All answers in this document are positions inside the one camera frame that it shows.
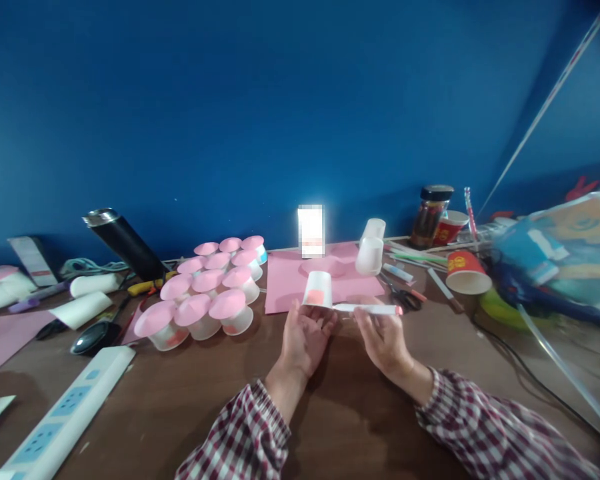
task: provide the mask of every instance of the scissors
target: scissors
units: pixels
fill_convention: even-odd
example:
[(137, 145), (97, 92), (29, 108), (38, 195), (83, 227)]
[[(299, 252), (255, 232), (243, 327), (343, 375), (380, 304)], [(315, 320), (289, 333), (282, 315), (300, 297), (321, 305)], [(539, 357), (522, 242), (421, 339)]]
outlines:
[(405, 311), (422, 310), (422, 300), (407, 290), (398, 290), (395, 284), (389, 280), (388, 276), (386, 276), (384, 272), (380, 272), (380, 276), (391, 289), (391, 298), (402, 305), (402, 308), (404, 308)]

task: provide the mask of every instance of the right hand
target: right hand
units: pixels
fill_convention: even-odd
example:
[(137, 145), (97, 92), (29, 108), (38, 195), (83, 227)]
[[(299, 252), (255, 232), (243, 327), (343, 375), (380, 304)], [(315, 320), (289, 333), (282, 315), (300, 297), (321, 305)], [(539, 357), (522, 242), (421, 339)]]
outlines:
[[(383, 305), (374, 297), (359, 296), (352, 300), (363, 305)], [(356, 308), (353, 317), (373, 364), (394, 384), (403, 387), (415, 367), (415, 360), (407, 350), (400, 317), (374, 315), (374, 321), (362, 308)]]

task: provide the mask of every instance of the red paper cup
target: red paper cup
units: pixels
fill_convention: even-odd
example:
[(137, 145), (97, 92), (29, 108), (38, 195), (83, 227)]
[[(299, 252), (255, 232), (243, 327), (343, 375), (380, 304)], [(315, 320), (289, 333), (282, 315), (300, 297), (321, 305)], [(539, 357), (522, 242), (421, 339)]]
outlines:
[(435, 231), (433, 244), (444, 246), (450, 244), (460, 233), (460, 230), (469, 223), (469, 216), (466, 213), (456, 210), (448, 210), (447, 217), (440, 218), (438, 230)]
[(451, 290), (465, 295), (480, 295), (491, 288), (491, 278), (471, 252), (453, 252), (447, 260), (447, 286)]

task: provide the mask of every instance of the plaid shirt sleeve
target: plaid shirt sleeve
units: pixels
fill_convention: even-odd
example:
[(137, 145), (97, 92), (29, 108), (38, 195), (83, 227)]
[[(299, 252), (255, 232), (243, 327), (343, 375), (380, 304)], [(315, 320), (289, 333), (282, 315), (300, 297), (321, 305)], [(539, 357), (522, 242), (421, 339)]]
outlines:
[(260, 380), (226, 404), (176, 480), (279, 479), (291, 436)]
[(597, 479), (546, 420), (514, 401), (488, 395), (449, 371), (433, 372), (433, 395), (417, 410), (420, 426), (480, 479)]

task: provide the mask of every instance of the power strip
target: power strip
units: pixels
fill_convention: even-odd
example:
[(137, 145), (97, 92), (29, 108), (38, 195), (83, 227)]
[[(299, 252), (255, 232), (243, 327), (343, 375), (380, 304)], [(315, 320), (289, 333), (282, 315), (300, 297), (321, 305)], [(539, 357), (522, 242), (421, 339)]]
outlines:
[(1, 470), (13, 480), (51, 480), (134, 356), (129, 347), (100, 350)]

